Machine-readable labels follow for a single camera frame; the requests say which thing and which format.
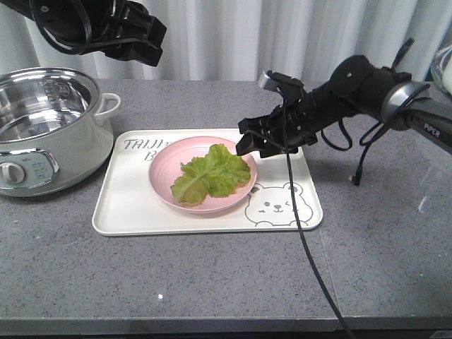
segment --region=green lettuce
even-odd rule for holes
[[[223,144],[212,145],[205,157],[181,163],[181,169],[184,174],[171,186],[178,203],[201,203],[208,194],[215,198],[229,196],[251,178],[248,164]]]

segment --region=pink plate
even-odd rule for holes
[[[175,141],[163,148],[154,158],[149,168],[149,180],[157,195],[169,205],[190,213],[215,213],[232,207],[240,202],[251,190],[257,177],[257,166],[251,154],[243,156],[251,168],[251,179],[246,186],[239,187],[235,192],[225,198],[212,198],[207,196],[205,201],[194,207],[178,205],[173,198],[171,185],[180,177],[181,162],[188,163],[193,157],[203,157],[215,143],[222,143],[232,153],[236,154],[233,141],[214,136],[195,136]]]

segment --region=black robotic arm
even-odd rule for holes
[[[126,0],[0,0],[34,20],[55,49],[157,66],[166,27],[146,8]]]
[[[244,136],[237,144],[238,155],[254,150],[261,157],[297,152],[298,147],[317,142],[316,133],[336,122],[343,129],[342,119],[356,114],[378,121],[361,139],[363,146],[370,146],[389,129],[412,128],[452,153],[452,107],[431,99],[429,85],[411,81],[411,74],[398,73],[393,67],[378,69],[365,56],[346,59],[329,81],[310,93],[301,81],[271,71],[263,74],[259,85],[280,93],[284,104],[269,115],[239,122]],[[345,129],[343,133],[349,138]]]

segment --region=gray countertop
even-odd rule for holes
[[[122,98],[117,136],[235,128],[280,104],[252,82],[99,84]],[[345,120],[355,143],[373,123]],[[342,141],[336,126],[326,133]],[[355,187],[361,147],[303,149],[324,212],[307,241],[351,327],[452,328],[452,157],[414,131],[389,131]],[[0,335],[340,327],[296,232],[98,234],[91,217],[106,169],[49,196],[0,196]]]

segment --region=stainless steel pot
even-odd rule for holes
[[[92,174],[112,150],[109,118],[120,104],[118,95],[101,94],[91,77],[72,69],[1,76],[0,194],[48,194]]]

